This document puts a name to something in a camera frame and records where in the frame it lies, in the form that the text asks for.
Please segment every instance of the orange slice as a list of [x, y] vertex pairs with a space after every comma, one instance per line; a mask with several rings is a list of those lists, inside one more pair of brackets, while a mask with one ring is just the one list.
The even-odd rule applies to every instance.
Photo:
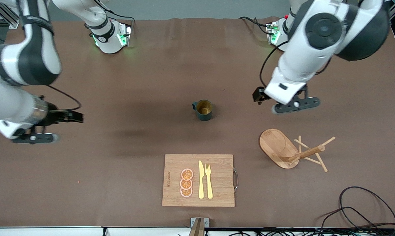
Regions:
[[192, 188], [192, 185], [193, 183], [191, 180], [184, 180], [184, 179], [180, 180], [180, 188], [183, 190], [189, 190], [190, 188]]
[[180, 189], [180, 194], [183, 197], [190, 197], [192, 195], [192, 193], [193, 193], [193, 189], [192, 188], [188, 189], [188, 190]]
[[184, 169], [181, 172], [181, 178], [184, 180], [191, 180], [193, 178], [193, 171], [190, 169]]

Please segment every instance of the round black joint cap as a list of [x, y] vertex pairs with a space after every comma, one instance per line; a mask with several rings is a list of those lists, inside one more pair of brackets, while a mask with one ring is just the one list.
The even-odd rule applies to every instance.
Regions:
[[319, 13], [307, 21], [305, 32], [313, 48], [324, 49], [334, 45], [340, 39], [342, 24], [334, 15]]

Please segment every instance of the brown table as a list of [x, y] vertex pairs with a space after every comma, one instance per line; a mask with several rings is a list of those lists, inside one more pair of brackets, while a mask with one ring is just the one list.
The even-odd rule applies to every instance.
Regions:
[[[53, 145], [16, 145], [0, 135], [0, 226], [319, 226], [345, 187], [383, 197], [395, 211], [395, 41], [366, 60], [333, 58], [309, 82], [318, 109], [273, 115], [252, 92], [272, 50], [242, 20], [139, 21], [135, 45], [101, 53], [83, 22], [56, 22], [63, 73], [55, 86], [78, 98], [84, 124], [48, 127]], [[7, 42], [23, 39], [10, 31]], [[270, 79], [280, 54], [265, 68]], [[47, 87], [27, 87], [60, 108], [74, 104]], [[192, 102], [211, 100], [214, 118], [196, 119]], [[259, 135], [277, 128], [309, 146], [331, 136], [322, 158], [329, 172], [301, 161], [277, 167]], [[239, 175], [234, 208], [161, 206], [164, 154], [233, 154]], [[392, 221], [373, 197], [343, 200], [374, 222]], [[327, 226], [349, 226], [339, 215]]]

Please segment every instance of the teal mug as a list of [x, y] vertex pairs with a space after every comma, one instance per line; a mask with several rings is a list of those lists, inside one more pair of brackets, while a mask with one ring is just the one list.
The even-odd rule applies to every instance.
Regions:
[[192, 103], [193, 110], [196, 111], [196, 116], [201, 121], [209, 121], [212, 118], [212, 103], [208, 100], [200, 100]]

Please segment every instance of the cutting board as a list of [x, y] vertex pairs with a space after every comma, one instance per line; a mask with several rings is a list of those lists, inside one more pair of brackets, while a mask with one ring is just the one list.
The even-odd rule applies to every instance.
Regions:
[[[203, 178], [205, 197], [199, 199], [199, 160], [211, 165], [211, 183], [214, 197], [208, 199], [206, 175]], [[180, 194], [181, 171], [193, 171], [193, 193]], [[233, 158], [227, 154], [166, 154], [164, 164], [163, 206], [180, 207], [232, 207], [235, 206], [233, 184]]]

